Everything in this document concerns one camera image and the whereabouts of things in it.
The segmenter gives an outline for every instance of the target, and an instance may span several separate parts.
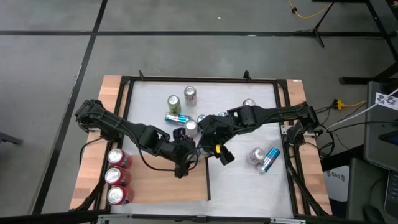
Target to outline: silver soda can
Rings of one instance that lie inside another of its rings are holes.
[[[184,90],[185,103],[188,106],[195,106],[197,104],[197,90],[192,86],[187,86]]]
[[[219,112],[218,113],[218,116],[227,116],[228,115],[228,113],[226,113],[226,112]]]
[[[254,148],[248,156],[246,156],[246,161],[250,165],[256,165],[266,158],[266,152],[260,148]]]
[[[206,152],[205,149],[202,148],[202,147],[200,147],[200,146],[199,146],[199,153],[200,153],[200,155],[203,156],[203,157],[208,157],[208,156],[210,156],[210,154],[211,154],[210,152]]]
[[[181,102],[180,98],[175,95],[169,96],[167,99],[167,104],[169,105],[169,111],[172,114],[180,114],[181,113]]]
[[[184,125],[188,120],[190,120],[191,117],[187,115],[181,115],[181,114],[172,114],[167,112],[166,115],[164,116],[164,120],[168,123],[172,124],[181,124]]]
[[[129,187],[115,186],[109,190],[107,198],[111,205],[124,205],[132,202],[134,192]]]
[[[205,118],[206,118],[206,115],[204,115],[204,114],[199,115],[199,116],[198,116],[198,123],[199,123],[200,121],[202,121],[203,119],[205,119]]]
[[[245,99],[242,103],[242,106],[255,106],[256,102],[254,102],[254,100],[252,99]]]
[[[185,123],[185,134],[187,136],[194,136],[198,133],[198,124],[194,120],[188,120]]]
[[[276,158],[278,158],[280,151],[276,147],[272,147],[270,151],[267,152],[266,158],[260,164],[257,164],[256,168],[260,173],[266,173],[272,166]]]

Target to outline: black tripod stand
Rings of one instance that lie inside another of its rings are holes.
[[[326,17],[326,15],[328,14],[329,10],[331,9],[331,7],[334,5],[334,1],[330,4],[330,6],[328,7],[328,9],[326,10],[326,12],[323,14],[322,18],[319,20],[319,22],[315,25],[315,27],[313,29],[309,29],[309,30],[300,30],[300,31],[296,31],[293,32],[293,35],[303,35],[303,36],[308,36],[308,33],[310,33],[311,36],[315,37],[315,40],[319,43],[319,45],[321,45],[322,48],[325,47],[325,44],[323,44],[322,38],[318,33],[318,28],[321,25],[321,22],[323,21],[323,19]]]

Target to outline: blue soda can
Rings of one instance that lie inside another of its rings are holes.
[[[272,166],[276,158],[278,158],[279,154],[280,154],[279,149],[273,147],[270,151],[268,151],[264,161],[257,165],[256,167],[257,170],[260,171],[260,173],[266,173],[269,170],[269,168]]]
[[[191,119],[190,116],[187,115],[174,115],[172,113],[167,112],[166,115],[164,116],[164,120],[168,123],[172,124],[180,124],[184,125],[189,119]]]

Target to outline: sticker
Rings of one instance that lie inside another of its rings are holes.
[[[376,100],[375,102],[378,103],[382,101],[387,95],[382,94],[382,93],[376,93]],[[379,103],[381,106],[385,106],[394,110],[398,110],[398,98],[389,96],[386,98],[383,102]]]

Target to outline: red soda can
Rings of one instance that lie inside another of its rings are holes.
[[[128,186],[131,182],[131,175],[122,168],[113,167],[106,171],[105,181],[111,185]]]
[[[114,166],[127,169],[131,167],[132,157],[121,149],[112,149],[108,153],[108,161]]]
[[[129,187],[114,186],[109,190],[107,198],[111,205],[124,205],[132,202],[134,192]]]

